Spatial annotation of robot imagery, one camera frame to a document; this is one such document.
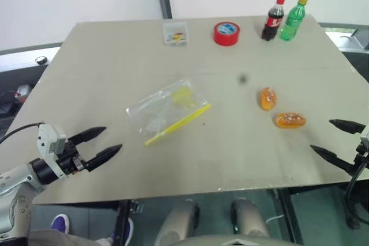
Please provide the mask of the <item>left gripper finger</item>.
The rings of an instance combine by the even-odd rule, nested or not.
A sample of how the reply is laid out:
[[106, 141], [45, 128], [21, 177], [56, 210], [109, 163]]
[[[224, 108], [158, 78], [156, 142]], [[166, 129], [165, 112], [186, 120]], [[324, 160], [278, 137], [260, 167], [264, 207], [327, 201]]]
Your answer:
[[83, 142], [88, 142], [92, 140], [93, 138], [96, 138], [98, 135], [100, 135], [106, 127], [99, 126], [99, 127], [92, 127], [85, 131], [82, 131], [72, 137], [70, 137], [67, 140], [67, 144], [71, 147], [75, 147]]
[[113, 156], [115, 156], [118, 151], [120, 151], [122, 146], [122, 144], [111, 146], [97, 153], [94, 158], [85, 163], [85, 169], [89, 172], [95, 170], [96, 168], [113, 158]]

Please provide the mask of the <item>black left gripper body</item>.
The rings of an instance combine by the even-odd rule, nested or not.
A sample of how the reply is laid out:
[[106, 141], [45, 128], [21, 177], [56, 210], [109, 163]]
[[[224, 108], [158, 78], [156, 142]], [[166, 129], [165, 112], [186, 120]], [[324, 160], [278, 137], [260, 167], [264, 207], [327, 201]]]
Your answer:
[[57, 164], [65, 175], [75, 174], [85, 169], [85, 160], [80, 156], [76, 146], [84, 142], [81, 139], [69, 139], [62, 153], [57, 154]]

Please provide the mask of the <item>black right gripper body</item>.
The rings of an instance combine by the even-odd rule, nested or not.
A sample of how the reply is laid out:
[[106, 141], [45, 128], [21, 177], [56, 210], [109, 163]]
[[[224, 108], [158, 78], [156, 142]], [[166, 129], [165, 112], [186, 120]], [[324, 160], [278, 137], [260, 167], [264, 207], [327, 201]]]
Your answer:
[[354, 159], [354, 177], [359, 177], [360, 174], [368, 167], [368, 148], [361, 142], [357, 148], [357, 155]]

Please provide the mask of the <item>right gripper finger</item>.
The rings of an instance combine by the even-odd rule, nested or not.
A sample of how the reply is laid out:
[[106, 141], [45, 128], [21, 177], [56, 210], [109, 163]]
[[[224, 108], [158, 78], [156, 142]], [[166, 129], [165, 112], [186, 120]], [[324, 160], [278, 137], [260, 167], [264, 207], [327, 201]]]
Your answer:
[[322, 147], [310, 145], [313, 151], [315, 151], [320, 157], [322, 157], [327, 162], [331, 163], [332, 165], [342, 169], [345, 171], [348, 175], [353, 176], [354, 174], [354, 165], [350, 164], [340, 158], [337, 157], [336, 154], [334, 154], [331, 151], [328, 151]]
[[330, 119], [329, 122], [340, 130], [350, 134], [361, 134], [366, 127], [366, 125], [363, 125], [361, 123], [342, 119]]

